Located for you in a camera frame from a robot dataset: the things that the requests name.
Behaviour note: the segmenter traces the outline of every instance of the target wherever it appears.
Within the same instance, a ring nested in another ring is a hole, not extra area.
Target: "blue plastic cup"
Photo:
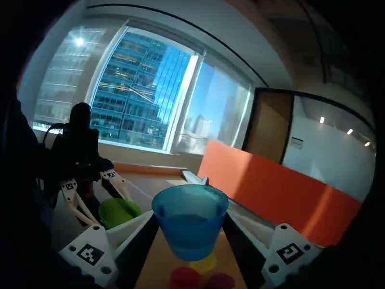
[[[152,201],[168,245],[185,261],[201,260],[211,253],[228,206],[220,190],[197,184],[168,188]]]

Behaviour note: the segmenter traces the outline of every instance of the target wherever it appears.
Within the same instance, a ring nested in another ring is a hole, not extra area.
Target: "glass window pane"
[[[44,76],[35,122],[67,122],[84,67],[107,29],[75,27],[59,46]]]
[[[283,165],[363,201],[374,176],[374,132],[336,106],[295,96]]]
[[[92,127],[107,133],[101,139],[110,140],[115,131],[117,142],[163,149],[191,55],[145,35],[128,31],[111,55],[92,104]],[[103,115],[116,122],[101,123]]]
[[[233,146],[249,92],[249,87],[203,62],[177,150],[204,154],[208,139]]]

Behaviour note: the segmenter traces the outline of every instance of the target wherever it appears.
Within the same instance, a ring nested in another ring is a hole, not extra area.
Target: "ceiling light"
[[[84,44],[83,38],[76,38],[75,43],[77,46],[82,46]]]

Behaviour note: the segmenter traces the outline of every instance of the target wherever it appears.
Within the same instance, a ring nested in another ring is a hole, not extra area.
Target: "green plastic bowl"
[[[141,209],[131,201],[110,198],[101,202],[99,215],[107,229],[114,228],[141,215]]]

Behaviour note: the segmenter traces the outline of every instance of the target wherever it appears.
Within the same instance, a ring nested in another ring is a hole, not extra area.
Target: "orange wall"
[[[290,223],[309,241],[336,244],[361,203],[268,159],[209,141],[198,176],[275,223]]]

